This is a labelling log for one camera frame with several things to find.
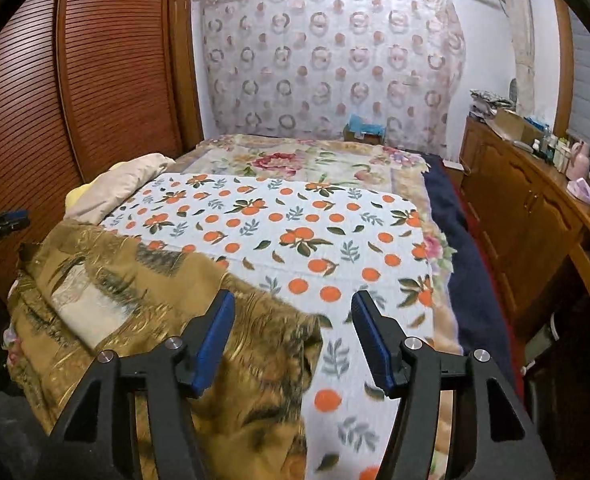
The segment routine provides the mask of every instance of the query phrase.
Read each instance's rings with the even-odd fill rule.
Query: yellow pillow
[[[114,164],[110,167],[110,170],[114,170],[115,168],[118,168],[119,166],[121,166],[122,164],[124,164],[124,162],[118,162],[117,164]],[[92,186],[92,182],[90,184],[82,184],[79,187],[75,187],[75,189],[70,190],[68,192],[68,194],[66,195],[66,211],[68,211],[70,208],[72,208],[73,205],[75,205],[75,203],[79,200],[79,197],[81,197],[86,190],[88,190],[89,187]]]

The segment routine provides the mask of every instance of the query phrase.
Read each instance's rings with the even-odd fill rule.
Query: white wall
[[[535,43],[535,116],[555,124],[560,91],[560,31],[554,0],[531,0]]]
[[[509,84],[515,77],[515,55],[508,19],[498,0],[453,0],[453,4],[467,45],[464,74],[451,100],[446,128],[449,156],[456,160],[469,112],[469,90],[485,89],[508,97]],[[193,40],[201,120],[204,135],[209,138],[217,135],[217,128],[209,102],[198,9],[193,9]]]

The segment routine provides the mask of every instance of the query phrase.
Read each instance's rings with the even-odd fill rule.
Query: sheer patterned curtain
[[[446,152],[466,44],[451,0],[201,0],[222,134],[339,139],[351,113],[387,144]]]

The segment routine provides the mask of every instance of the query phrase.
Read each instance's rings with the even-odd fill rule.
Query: wooden wardrobe
[[[0,243],[1,296],[71,189],[203,138],[189,19],[190,0],[27,0],[1,31],[0,212],[31,220]]]

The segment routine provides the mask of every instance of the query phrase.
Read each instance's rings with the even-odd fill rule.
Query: metal screw
[[[107,363],[112,361],[112,358],[115,357],[115,352],[112,350],[102,350],[97,354],[97,360],[101,363]]]
[[[480,363],[485,363],[489,359],[491,359],[491,354],[489,354],[486,350],[482,348],[478,348],[473,352],[473,357],[477,359]]]
[[[422,340],[417,337],[407,337],[404,339],[404,346],[411,350],[419,350],[422,348]]]
[[[164,341],[164,345],[166,345],[166,348],[169,348],[171,350],[177,350],[183,344],[184,342],[182,341],[182,338],[176,335],[169,337],[166,341]]]

